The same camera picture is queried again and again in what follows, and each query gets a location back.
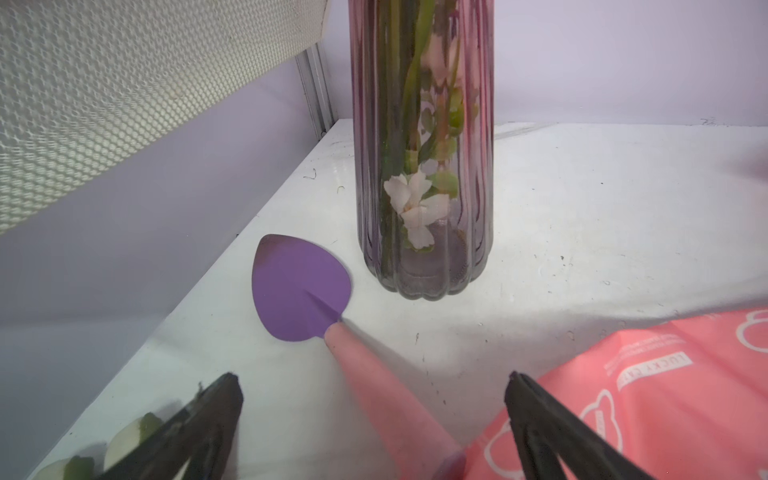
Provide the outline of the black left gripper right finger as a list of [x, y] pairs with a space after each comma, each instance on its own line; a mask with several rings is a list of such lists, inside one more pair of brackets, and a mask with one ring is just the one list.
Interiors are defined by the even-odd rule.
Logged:
[[528, 479], [648, 479], [533, 378], [514, 371], [504, 394], [522, 470]]

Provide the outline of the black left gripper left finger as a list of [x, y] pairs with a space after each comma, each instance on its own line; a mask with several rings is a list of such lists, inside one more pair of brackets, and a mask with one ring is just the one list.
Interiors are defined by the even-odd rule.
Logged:
[[238, 376], [221, 375], [146, 441], [99, 477], [103, 480], [220, 480], [226, 470], [244, 397]]

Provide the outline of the pink hooded jacket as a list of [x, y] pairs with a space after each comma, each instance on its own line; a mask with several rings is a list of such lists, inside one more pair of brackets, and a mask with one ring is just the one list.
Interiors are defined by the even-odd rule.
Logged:
[[767, 312], [621, 330], [539, 379], [658, 479], [767, 475]]

